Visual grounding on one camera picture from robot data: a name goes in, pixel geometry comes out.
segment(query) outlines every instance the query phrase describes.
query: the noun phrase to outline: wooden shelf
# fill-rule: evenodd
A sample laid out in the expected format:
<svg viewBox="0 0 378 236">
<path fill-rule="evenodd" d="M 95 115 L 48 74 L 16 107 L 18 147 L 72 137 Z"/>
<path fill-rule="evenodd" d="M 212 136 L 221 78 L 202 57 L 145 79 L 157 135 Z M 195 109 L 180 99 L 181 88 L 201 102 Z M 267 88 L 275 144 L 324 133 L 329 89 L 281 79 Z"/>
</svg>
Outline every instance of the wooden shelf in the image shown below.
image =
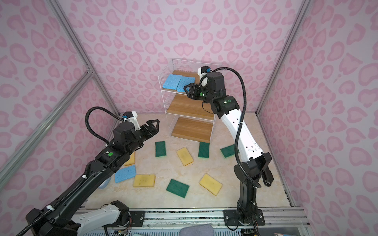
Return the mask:
<svg viewBox="0 0 378 236">
<path fill-rule="evenodd" d="M 210 143 L 212 123 L 179 117 L 172 131 L 173 137 Z"/>
<path fill-rule="evenodd" d="M 204 103 L 203 108 L 207 111 L 211 111 L 211 106 L 208 103 Z M 192 100 L 183 94 L 175 95 L 172 103 L 167 109 L 167 113 L 206 120 L 214 120 L 213 113 L 208 113 L 202 109 L 202 101 Z"/>
<path fill-rule="evenodd" d="M 199 84 L 200 83 L 200 77 L 197 73 L 194 72 L 185 72 L 185 71 L 173 71 L 172 74 L 180 75 L 180 76 L 186 76 L 186 77 L 194 77 L 195 78 L 195 83 Z M 177 90 L 173 89 L 167 89 L 167 88 L 161 88 L 163 91 L 167 92 L 172 92 L 172 93 L 180 93 L 180 94 L 185 94 L 185 92 L 178 92 Z"/>
</svg>

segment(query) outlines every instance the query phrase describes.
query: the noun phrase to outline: blue cellulose sponge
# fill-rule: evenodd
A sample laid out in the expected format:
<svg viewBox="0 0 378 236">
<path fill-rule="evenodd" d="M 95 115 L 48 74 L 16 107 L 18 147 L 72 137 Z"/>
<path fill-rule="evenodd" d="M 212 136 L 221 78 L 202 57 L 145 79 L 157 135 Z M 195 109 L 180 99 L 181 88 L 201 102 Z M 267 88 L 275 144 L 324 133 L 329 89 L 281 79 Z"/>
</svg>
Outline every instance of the blue cellulose sponge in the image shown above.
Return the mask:
<svg viewBox="0 0 378 236">
<path fill-rule="evenodd" d="M 163 84 L 163 88 L 176 90 L 181 78 L 182 76 L 180 75 L 170 74 Z"/>
<path fill-rule="evenodd" d="M 134 178 L 136 175 L 135 165 L 118 170 L 114 175 L 116 183 L 122 182 L 126 179 Z"/>
<path fill-rule="evenodd" d="M 194 77 L 183 76 L 180 80 L 180 83 L 178 83 L 177 92 L 185 92 L 184 86 L 191 84 L 191 83 L 194 83 L 194 82 L 195 82 Z"/>
</svg>

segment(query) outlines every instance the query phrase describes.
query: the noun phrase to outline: cable tie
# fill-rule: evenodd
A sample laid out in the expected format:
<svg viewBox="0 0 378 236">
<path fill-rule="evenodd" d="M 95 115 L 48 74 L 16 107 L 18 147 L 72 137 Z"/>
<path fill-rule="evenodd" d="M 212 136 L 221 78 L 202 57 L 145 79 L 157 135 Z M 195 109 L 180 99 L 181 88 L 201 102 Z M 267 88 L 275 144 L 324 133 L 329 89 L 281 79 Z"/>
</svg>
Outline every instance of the cable tie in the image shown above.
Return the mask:
<svg viewBox="0 0 378 236">
<path fill-rule="evenodd" d="M 51 205 L 47 205 L 46 208 L 49 209 L 50 211 L 55 211 L 55 208 L 53 208 Z"/>
</svg>

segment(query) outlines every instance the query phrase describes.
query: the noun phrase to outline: gray cushion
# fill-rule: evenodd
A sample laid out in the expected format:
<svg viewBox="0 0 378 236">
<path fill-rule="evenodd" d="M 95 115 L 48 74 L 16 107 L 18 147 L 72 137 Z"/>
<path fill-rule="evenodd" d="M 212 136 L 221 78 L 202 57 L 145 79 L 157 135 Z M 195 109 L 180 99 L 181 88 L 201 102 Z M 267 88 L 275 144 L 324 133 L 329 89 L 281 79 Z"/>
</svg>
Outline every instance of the gray cushion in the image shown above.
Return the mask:
<svg viewBox="0 0 378 236">
<path fill-rule="evenodd" d="M 214 236 L 214 230 L 211 225 L 196 225 L 186 227 L 180 230 L 179 236 Z"/>
</svg>

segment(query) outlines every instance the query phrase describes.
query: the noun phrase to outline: beige marble floor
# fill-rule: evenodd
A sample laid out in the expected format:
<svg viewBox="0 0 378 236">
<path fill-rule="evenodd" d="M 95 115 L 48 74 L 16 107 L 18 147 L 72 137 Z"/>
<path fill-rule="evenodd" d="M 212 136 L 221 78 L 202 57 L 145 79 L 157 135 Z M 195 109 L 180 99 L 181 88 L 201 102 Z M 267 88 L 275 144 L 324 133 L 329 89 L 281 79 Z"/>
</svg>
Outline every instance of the beige marble floor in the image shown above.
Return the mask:
<svg viewBox="0 0 378 236">
<path fill-rule="evenodd" d="M 155 186 L 134 188 L 133 178 L 116 184 L 112 176 L 105 189 L 97 189 L 88 198 L 85 208 L 100 208 L 103 204 L 115 200 L 120 200 L 130 208 L 236 207 L 240 190 L 240 182 L 233 171 L 236 160 L 234 156 L 225 159 L 220 152 L 220 148 L 233 144 L 234 140 L 222 121 L 216 118 L 210 142 L 209 159 L 201 159 L 198 158 L 198 142 L 171 137 L 168 134 L 165 114 L 138 115 L 140 124 L 153 119 L 160 120 L 159 133 L 147 140 L 142 149 L 136 151 L 135 166 L 137 174 L 156 174 Z M 263 151 L 269 152 L 256 115 L 247 113 L 244 121 Z M 167 157 L 155 158 L 155 142 L 163 140 L 166 142 Z M 183 147 L 187 147 L 194 159 L 193 163 L 185 167 L 176 154 L 176 150 Z M 273 173 L 274 182 L 270 187 L 266 187 L 260 180 L 262 188 L 257 190 L 257 205 L 259 207 L 289 207 L 273 161 L 269 164 L 269 168 Z M 199 185 L 205 173 L 223 184 L 217 196 Z M 166 191 L 170 179 L 190 186 L 185 198 Z"/>
</svg>

